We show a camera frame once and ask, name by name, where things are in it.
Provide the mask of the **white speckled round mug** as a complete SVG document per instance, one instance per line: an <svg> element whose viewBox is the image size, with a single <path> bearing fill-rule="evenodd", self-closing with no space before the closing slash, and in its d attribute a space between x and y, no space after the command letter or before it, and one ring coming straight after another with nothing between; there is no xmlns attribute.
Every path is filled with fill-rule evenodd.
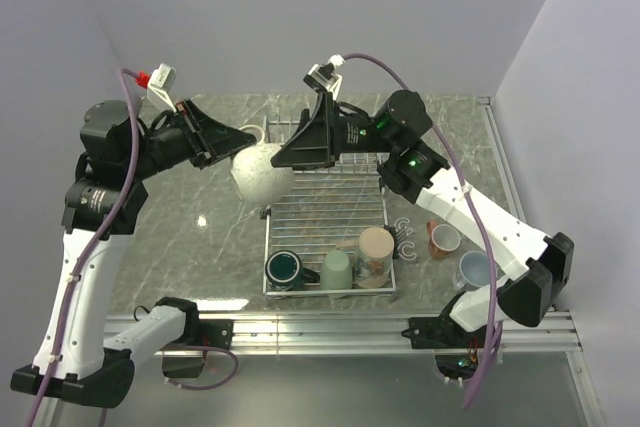
<svg viewBox="0 0 640 427"><path fill-rule="evenodd" d="M257 143L238 152L232 159L230 174L236 192L246 203L264 207L287 195L295 184L290 167L273 167L271 158L281 145L266 140L266 132L257 125L244 125L240 131L257 135Z"/></svg>

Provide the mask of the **beige patterned mug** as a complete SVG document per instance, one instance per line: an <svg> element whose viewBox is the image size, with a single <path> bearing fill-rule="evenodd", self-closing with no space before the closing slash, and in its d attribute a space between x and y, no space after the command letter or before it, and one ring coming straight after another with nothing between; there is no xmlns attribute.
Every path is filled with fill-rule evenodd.
<svg viewBox="0 0 640 427"><path fill-rule="evenodd" d="M365 289L382 288L389 280L394 238L382 227L365 229L354 247L354 281Z"/></svg>

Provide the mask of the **dark teal mug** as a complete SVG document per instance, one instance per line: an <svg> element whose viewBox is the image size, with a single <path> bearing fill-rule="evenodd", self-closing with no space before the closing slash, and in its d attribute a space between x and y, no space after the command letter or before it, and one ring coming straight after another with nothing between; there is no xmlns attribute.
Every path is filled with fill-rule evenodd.
<svg viewBox="0 0 640 427"><path fill-rule="evenodd" d="M301 258L289 250L271 254L265 262L264 273L276 291L301 290L307 284L320 282L320 274L305 267Z"/></svg>

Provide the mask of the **light green cup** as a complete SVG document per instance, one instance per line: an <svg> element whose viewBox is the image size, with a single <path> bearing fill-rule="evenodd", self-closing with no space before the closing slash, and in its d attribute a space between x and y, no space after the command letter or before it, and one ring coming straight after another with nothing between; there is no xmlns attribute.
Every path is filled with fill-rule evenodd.
<svg viewBox="0 0 640 427"><path fill-rule="evenodd" d="M351 257L342 250L334 249L324 257L320 269L320 288L338 291L351 289L353 266Z"/></svg>

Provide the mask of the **pink coffee mug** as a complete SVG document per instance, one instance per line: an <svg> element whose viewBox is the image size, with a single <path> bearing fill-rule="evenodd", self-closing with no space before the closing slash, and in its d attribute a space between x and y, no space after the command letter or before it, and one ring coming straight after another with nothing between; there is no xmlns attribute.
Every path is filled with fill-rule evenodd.
<svg viewBox="0 0 640 427"><path fill-rule="evenodd" d="M455 252L461 244L459 232L448 224L432 219L426 223L428 251L433 259L443 259Z"/></svg>

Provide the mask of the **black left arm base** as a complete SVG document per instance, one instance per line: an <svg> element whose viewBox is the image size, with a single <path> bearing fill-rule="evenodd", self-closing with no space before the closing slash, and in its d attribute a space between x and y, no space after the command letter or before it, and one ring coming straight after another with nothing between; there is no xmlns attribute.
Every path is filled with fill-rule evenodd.
<svg viewBox="0 0 640 427"><path fill-rule="evenodd" d="M178 386L181 380L221 373L223 363L229 360L230 370L212 388L230 381L239 369L239 359L231 351L233 329L232 320L201 321L194 335L169 343L162 350L161 368L165 379Z"/></svg>

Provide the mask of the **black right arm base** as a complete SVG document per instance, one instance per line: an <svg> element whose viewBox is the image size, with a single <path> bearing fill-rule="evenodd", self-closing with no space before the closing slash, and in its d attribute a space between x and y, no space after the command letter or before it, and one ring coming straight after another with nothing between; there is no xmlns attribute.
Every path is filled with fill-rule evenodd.
<svg viewBox="0 0 640 427"><path fill-rule="evenodd" d="M449 317L411 317L401 336L414 350L435 350L435 364L445 380L466 382L478 367L478 350L484 346L486 328L467 332Z"/></svg>

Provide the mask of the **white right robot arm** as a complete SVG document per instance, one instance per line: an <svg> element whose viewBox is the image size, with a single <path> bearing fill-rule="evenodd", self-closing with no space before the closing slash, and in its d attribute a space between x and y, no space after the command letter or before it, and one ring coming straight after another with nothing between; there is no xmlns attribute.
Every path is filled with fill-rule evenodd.
<svg viewBox="0 0 640 427"><path fill-rule="evenodd" d="M423 141L432 126L416 92L394 92L374 116L321 93L271 163L304 171L332 167L346 153L386 154L377 166L383 184L451 224L502 272L453 304L440 322L444 341L462 346L489 319L538 326L568 282L573 241L562 232L550 236L527 225L460 180L454 167Z"/></svg>

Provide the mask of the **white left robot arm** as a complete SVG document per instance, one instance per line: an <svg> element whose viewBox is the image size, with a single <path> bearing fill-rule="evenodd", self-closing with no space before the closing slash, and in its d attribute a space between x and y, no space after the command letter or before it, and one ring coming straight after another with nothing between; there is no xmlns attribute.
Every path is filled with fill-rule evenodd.
<svg viewBox="0 0 640 427"><path fill-rule="evenodd" d="M126 102L96 104L80 131L84 151L65 195L63 263L49 326L34 360L10 387L112 409L126 397L137 367L163 347L201 342L197 305L165 297L124 332L105 338L117 271L148 198L146 179L185 161L204 169L256 144L254 135L202 112L192 100L150 126Z"/></svg>

